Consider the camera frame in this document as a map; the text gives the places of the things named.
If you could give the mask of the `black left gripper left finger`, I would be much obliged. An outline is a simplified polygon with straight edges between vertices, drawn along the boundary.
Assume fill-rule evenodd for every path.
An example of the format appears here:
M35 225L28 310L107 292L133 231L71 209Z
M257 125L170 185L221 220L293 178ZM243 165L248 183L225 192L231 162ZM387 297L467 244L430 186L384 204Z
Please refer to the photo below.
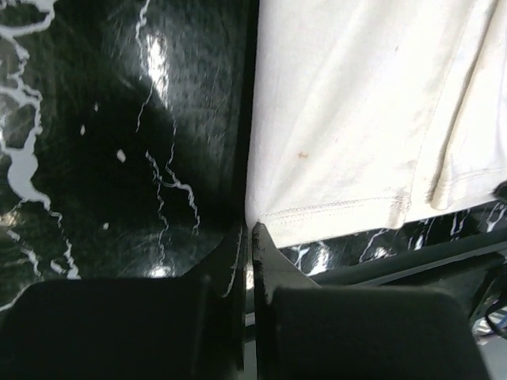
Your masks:
M173 278L52 280L1 327L4 379L235 379L244 367L246 229Z

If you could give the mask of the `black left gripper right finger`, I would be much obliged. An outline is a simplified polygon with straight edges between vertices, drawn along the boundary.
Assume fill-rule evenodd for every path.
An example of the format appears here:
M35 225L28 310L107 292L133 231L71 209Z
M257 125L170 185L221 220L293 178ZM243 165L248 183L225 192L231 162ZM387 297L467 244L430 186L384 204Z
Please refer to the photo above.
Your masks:
M488 379L455 299L424 287L321 287L253 228L260 379Z

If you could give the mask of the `cream white t shirt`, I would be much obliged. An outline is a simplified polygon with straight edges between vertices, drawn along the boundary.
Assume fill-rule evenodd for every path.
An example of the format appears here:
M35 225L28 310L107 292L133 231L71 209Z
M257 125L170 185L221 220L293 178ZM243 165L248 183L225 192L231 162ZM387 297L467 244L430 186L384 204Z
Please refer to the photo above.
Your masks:
M505 2L260 3L248 226L279 248L397 229L505 181Z

